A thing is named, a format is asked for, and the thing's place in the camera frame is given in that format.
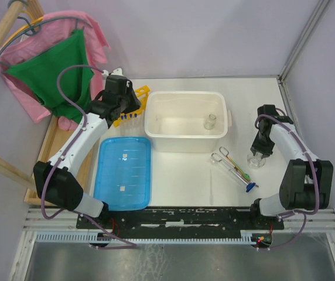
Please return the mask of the round glass flask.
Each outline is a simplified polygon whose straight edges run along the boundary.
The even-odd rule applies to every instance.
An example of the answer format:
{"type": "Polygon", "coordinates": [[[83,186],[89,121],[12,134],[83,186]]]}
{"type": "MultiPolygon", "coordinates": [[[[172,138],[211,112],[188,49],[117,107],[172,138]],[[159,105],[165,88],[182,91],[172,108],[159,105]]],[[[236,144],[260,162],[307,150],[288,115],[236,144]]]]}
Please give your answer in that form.
{"type": "Polygon", "coordinates": [[[256,152],[255,154],[250,153],[247,155],[247,164],[252,169],[262,168],[266,163],[266,159],[263,154],[256,152]]]}

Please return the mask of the yellow test tube rack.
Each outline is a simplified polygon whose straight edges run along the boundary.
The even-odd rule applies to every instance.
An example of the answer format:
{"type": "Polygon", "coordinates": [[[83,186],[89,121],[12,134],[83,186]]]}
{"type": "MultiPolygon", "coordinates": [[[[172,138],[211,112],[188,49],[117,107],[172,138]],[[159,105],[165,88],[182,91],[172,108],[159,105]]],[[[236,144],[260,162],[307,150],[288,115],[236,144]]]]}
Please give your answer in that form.
{"type": "Polygon", "coordinates": [[[122,123],[126,122],[126,121],[130,121],[130,120],[134,120],[135,119],[135,114],[138,114],[139,117],[142,116],[142,114],[144,113],[144,111],[146,110],[146,104],[148,101],[148,97],[149,97],[149,93],[150,93],[150,89],[147,85],[142,86],[141,88],[138,88],[135,90],[135,94],[136,97],[138,98],[138,100],[141,102],[141,106],[139,109],[132,111],[131,113],[125,114],[122,113],[121,115],[124,116],[124,119],[121,120],[120,117],[114,122],[114,126],[115,127],[119,127],[122,123]]]}

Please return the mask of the coloured plastic spoons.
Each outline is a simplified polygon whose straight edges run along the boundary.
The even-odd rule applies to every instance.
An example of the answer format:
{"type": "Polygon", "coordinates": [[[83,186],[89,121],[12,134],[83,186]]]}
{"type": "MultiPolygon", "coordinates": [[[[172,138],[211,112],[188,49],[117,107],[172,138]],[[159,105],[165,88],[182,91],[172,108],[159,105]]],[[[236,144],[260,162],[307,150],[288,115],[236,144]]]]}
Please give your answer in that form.
{"type": "Polygon", "coordinates": [[[236,164],[231,158],[227,157],[228,161],[231,163],[232,167],[246,180],[251,180],[250,176],[246,174],[239,165],[236,164]]]}

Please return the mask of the clear tube with blue cap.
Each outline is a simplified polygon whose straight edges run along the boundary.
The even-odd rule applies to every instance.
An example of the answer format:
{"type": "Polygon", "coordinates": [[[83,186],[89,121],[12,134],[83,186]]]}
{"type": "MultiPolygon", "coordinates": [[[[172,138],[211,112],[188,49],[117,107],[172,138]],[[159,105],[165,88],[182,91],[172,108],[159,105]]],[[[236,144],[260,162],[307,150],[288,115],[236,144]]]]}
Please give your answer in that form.
{"type": "Polygon", "coordinates": [[[221,158],[221,155],[218,153],[212,153],[211,154],[211,161],[215,165],[219,165],[223,167],[224,170],[232,174],[242,185],[245,186],[245,191],[248,193],[250,192],[253,188],[259,187],[254,181],[252,180],[246,180],[244,179],[231,165],[229,161],[226,159],[223,160],[221,158]]]}

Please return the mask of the small glass bottle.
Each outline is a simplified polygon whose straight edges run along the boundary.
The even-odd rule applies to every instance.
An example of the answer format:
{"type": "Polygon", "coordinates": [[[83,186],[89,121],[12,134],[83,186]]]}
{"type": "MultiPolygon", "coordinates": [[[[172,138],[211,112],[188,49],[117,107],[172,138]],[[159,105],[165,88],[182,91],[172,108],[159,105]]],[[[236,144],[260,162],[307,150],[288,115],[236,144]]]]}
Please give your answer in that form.
{"type": "Polygon", "coordinates": [[[209,114],[208,117],[204,120],[204,128],[206,130],[212,130],[215,127],[217,117],[214,114],[209,114]]]}

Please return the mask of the white plastic bin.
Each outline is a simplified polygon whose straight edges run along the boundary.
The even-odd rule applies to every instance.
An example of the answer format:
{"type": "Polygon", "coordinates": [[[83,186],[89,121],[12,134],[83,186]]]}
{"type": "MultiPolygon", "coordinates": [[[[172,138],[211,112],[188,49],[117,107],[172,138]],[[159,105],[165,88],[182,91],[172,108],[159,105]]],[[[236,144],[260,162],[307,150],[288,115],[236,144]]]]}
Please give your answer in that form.
{"type": "Polygon", "coordinates": [[[155,91],[148,97],[144,129],[158,152],[208,153],[232,126],[223,95],[210,91],[155,91]],[[209,114],[217,117],[206,130],[209,114]]]}

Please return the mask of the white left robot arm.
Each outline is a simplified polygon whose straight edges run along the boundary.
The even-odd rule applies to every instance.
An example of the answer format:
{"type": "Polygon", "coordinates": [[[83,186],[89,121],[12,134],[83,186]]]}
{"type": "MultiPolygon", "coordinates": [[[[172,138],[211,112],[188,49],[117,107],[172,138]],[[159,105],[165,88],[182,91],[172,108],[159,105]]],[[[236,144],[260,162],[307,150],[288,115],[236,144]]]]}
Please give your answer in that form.
{"type": "Polygon", "coordinates": [[[105,88],[91,101],[74,133],[47,162],[38,161],[33,168],[38,197],[64,210],[89,216],[96,228],[104,228],[110,221],[108,204],[84,192],[77,180],[78,170],[89,151],[122,114],[141,107],[124,76],[111,74],[105,88]]]}

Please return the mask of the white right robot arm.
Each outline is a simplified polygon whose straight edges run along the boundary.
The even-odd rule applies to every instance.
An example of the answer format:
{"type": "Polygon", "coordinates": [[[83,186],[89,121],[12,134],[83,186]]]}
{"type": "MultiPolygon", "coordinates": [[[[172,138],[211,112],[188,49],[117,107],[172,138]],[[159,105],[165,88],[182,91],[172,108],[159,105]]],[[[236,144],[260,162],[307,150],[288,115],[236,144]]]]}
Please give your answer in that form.
{"type": "Polygon", "coordinates": [[[253,203],[249,223],[262,229],[270,217],[289,217],[297,213],[314,215],[329,206],[334,167],[321,160],[304,144],[291,118],[274,105],[257,109],[257,134],[247,156],[249,167],[262,167],[278,148],[287,162],[279,191],[253,203]]]}

